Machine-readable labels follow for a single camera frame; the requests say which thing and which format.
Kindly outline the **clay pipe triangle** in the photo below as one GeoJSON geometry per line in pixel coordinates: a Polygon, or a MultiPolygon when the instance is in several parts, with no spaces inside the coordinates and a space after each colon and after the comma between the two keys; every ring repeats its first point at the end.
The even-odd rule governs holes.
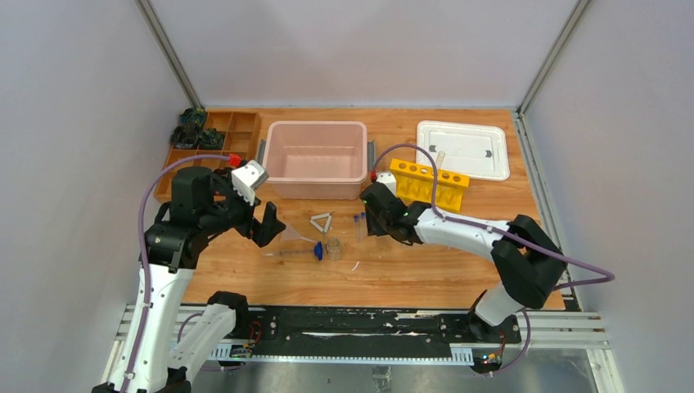
{"type": "Polygon", "coordinates": [[[327,234],[331,228],[332,212],[313,215],[309,218],[309,223],[320,233],[327,234]]]}

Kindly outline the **blue capped test tube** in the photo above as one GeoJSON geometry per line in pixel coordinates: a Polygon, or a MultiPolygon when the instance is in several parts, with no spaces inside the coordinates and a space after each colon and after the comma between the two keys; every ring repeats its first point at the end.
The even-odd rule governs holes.
{"type": "Polygon", "coordinates": [[[354,215],[354,231],[355,231],[355,241],[361,241],[361,221],[360,215],[354,215]]]}
{"type": "Polygon", "coordinates": [[[363,237],[367,236],[367,217],[365,212],[360,213],[360,231],[363,237]]]}

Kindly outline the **clear plastic funnel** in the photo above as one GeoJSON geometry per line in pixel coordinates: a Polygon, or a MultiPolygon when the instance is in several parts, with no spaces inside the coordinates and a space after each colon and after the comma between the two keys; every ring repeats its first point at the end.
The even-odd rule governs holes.
{"type": "Polygon", "coordinates": [[[306,242],[310,242],[310,243],[316,243],[317,242],[316,240],[314,240],[312,238],[305,237],[305,236],[301,235],[299,233],[299,231],[296,230],[290,224],[286,224],[285,229],[281,233],[280,240],[282,242],[298,241],[298,240],[306,241],[306,242]]]}

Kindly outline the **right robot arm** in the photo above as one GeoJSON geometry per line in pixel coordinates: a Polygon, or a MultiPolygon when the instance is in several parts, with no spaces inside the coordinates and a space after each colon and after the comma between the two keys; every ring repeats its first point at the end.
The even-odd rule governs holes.
{"type": "Polygon", "coordinates": [[[503,221],[446,215],[430,203],[406,204],[379,182],[360,198],[369,235],[388,235],[407,246],[447,246],[494,265],[499,283],[478,296],[467,320],[467,330],[477,341],[492,339],[500,324],[519,311],[542,309],[566,270],[559,247],[529,216],[503,221]]]}

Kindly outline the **clear glass test tube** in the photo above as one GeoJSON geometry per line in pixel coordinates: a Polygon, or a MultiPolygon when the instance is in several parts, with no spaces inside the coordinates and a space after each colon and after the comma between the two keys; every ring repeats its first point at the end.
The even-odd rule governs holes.
{"type": "Polygon", "coordinates": [[[439,151],[435,160],[436,169],[441,170],[445,159],[445,152],[439,151]]]}

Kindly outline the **small glass jar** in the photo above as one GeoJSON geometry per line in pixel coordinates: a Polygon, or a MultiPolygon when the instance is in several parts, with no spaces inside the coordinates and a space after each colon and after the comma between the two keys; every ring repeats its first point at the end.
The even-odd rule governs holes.
{"type": "Polygon", "coordinates": [[[343,256],[343,244],[337,237],[330,237],[325,242],[325,256],[328,260],[341,260],[343,256]]]}

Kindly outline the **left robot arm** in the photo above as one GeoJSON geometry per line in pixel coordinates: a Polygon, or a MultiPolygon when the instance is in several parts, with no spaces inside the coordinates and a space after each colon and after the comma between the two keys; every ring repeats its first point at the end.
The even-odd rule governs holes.
{"type": "Polygon", "coordinates": [[[267,179],[266,169],[254,160],[225,169],[177,171],[170,201],[149,228],[138,225],[141,268],[134,320],[115,370],[93,391],[189,392],[218,343],[250,330],[246,297],[217,291],[189,332],[173,343],[183,295],[211,241],[233,229],[264,247],[285,230],[272,202],[261,220],[255,218],[256,191],[267,179]]]}

